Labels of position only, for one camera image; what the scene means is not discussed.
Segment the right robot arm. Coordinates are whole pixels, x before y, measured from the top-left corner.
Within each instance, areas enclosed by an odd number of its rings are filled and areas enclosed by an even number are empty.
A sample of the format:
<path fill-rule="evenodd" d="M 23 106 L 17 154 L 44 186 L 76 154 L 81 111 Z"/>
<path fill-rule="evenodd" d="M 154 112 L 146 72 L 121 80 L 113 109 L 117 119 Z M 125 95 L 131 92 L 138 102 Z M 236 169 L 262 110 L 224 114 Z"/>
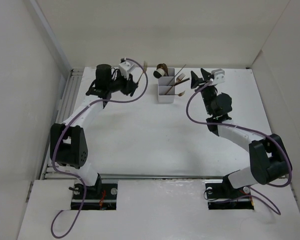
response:
<path fill-rule="evenodd" d="M 229 113 L 232 98 L 226 93 L 218 93 L 217 85 L 224 83 L 225 72 L 216 69 L 211 72 L 201 69 L 201 77 L 191 72 L 191 88 L 200 94 L 209 118 L 203 123 L 218 137 L 227 139 L 249 154 L 249 167 L 232 172 L 222 178 L 216 187 L 218 193 L 233 197 L 244 187 L 255 184 L 273 185 L 273 181 L 288 176 L 286 185 L 292 180 L 292 164 L 284 143 L 277 134 L 263 132 L 234 124 Z"/>

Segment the beige spoon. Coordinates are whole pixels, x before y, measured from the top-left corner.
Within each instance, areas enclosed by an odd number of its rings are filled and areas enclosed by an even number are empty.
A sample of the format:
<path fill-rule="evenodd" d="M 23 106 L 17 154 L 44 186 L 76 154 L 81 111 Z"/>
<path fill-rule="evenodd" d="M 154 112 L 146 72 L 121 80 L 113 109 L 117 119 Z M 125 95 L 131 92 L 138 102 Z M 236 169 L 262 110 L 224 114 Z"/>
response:
<path fill-rule="evenodd" d="M 163 69 L 161 69 L 161 68 L 158 68 L 158 69 L 156 70 L 156 72 L 157 72 L 157 74 L 159 75 L 159 78 L 165 76 L 165 71 L 164 71 Z"/>

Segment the rose gold fork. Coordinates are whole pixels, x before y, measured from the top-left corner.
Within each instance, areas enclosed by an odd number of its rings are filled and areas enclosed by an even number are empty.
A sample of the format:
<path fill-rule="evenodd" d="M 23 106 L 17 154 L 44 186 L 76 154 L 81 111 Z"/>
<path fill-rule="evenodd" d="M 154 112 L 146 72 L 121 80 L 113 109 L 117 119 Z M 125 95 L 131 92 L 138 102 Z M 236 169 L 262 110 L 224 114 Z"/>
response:
<path fill-rule="evenodd" d="M 185 76 L 186 76 L 186 75 L 185 75 L 184 73 L 181 73 L 181 74 L 177 77 L 175 83 L 174 83 L 172 86 L 169 87 L 169 89 L 164 93 L 164 95 L 167 95 L 168 92 L 169 92 L 169 91 L 170 91 L 177 83 L 181 82 L 181 81 L 184 79 Z"/>

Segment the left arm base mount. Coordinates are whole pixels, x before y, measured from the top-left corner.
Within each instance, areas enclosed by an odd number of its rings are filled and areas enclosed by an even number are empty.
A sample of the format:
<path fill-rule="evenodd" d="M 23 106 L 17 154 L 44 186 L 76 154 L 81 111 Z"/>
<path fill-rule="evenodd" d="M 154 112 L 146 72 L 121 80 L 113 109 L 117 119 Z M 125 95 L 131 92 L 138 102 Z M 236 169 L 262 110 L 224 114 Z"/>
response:
<path fill-rule="evenodd" d="M 70 209 L 79 210 L 84 194 L 83 184 L 80 182 L 76 182 L 73 187 L 69 187 L 69 190 L 72 191 Z M 117 194 L 117 180 L 102 180 L 101 176 L 98 176 L 95 185 L 87 186 L 86 197 L 83 203 L 82 210 L 116 210 Z"/>

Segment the black chopstick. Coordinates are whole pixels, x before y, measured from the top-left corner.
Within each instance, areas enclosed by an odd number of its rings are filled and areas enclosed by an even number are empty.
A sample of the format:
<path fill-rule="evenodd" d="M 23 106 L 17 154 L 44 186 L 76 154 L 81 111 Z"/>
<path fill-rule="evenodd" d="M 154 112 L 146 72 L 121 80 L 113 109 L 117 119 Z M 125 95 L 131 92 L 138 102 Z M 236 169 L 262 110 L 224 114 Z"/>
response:
<path fill-rule="evenodd" d="M 180 80 L 180 81 L 176 82 L 175 84 L 173 84 L 172 87 L 175 87 L 175 86 L 177 86 L 177 85 L 180 85 L 180 84 L 182 84 L 182 83 L 185 83 L 185 82 L 187 82 L 187 81 L 189 81 L 189 80 L 190 80 L 189 77 L 186 78 L 186 79 Z"/>

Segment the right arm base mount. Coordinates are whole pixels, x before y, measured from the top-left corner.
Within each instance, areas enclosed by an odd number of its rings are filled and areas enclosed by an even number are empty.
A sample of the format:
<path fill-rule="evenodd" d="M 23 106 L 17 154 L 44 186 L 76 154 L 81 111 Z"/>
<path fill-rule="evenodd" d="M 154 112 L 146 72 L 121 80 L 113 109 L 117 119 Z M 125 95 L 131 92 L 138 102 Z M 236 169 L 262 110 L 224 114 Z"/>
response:
<path fill-rule="evenodd" d="M 227 180 L 205 180 L 204 198 L 208 210 L 254 210 L 250 193 L 233 188 Z"/>

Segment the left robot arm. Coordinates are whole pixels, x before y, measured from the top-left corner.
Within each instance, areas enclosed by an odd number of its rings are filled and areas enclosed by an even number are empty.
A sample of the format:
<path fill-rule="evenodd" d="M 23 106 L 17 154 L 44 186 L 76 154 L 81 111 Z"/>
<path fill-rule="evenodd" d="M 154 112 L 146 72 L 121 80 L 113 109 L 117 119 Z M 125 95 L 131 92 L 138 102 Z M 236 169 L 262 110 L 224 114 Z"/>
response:
<path fill-rule="evenodd" d="M 100 196 L 102 186 L 96 169 L 88 162 L 88 146 L 85 130 L 111 101 L 112 94 L 121 92 L 132 97 L 138 88 L 133 81 L 135 64 L 123 60 L 118 68 L 99 64 L 81 105 L 62 123 L 50 129 L 50 158 L 52 165 L 70 167 L 68 175 L 84 181 L 84 192 L 90 198 Z"/>

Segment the gold fork green handle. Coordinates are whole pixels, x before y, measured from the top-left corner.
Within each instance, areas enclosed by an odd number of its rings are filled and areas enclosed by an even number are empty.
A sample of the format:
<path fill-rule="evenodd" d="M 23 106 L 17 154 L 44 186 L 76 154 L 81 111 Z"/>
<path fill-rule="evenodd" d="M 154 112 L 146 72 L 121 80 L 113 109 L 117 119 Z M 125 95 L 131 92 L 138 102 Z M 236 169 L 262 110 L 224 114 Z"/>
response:
<path fill-rule="evenodd" d="M 181 96 L 183 96 L 184 94 L 185 94 L 185 91 L 183 91 L 183 92 L 180 92 L 180 93 L 176 94 L 176 96 L 179 96 L 179 97 L 181 97 Z"/>
<path fill-rule="evenodd" d="M 144 62 L 143 62 L 143 71 L 142 71 L 142 73 L 141 73 L 141 75 L 140 75 L 140 77 L 139 77 L 139 79 L 138 79 L 138 81 L 137 81 L 137 84 L 139 84 L 139 82 L 140 82 L 142 76 L 147 72 L 147 68 L 148 68 L 148 62 L 147 62 L 147 61 L 144 61 Z"/>

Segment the brown wooden spoon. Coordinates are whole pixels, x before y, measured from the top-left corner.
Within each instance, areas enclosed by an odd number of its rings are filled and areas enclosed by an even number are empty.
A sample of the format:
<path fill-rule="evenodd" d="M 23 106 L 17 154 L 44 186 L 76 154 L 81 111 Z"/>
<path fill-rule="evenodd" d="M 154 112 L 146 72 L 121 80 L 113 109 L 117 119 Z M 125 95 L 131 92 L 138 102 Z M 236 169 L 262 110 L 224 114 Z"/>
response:
<path fill-rule="evenodd" d="M 168 77 L 169 76 L 168 67 L 165 63 L 162 63 L 162 69 L 164 70 L 164 76 Z"/>

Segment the black spoon wooden handle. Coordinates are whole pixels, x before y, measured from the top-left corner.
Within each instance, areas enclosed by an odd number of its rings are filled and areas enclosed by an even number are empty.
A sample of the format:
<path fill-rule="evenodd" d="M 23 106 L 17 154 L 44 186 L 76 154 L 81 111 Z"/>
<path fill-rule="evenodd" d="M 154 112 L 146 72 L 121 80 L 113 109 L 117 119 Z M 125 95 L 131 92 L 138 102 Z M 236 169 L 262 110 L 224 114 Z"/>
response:
<path fill-rule="evenodd" d="M 157 71 L 157 70 L 155 70 L 154 72 L 153 72 L 153 76 L 155 77 L 155 78 L 160 78 L 161 77 L 161 74 Z"/>

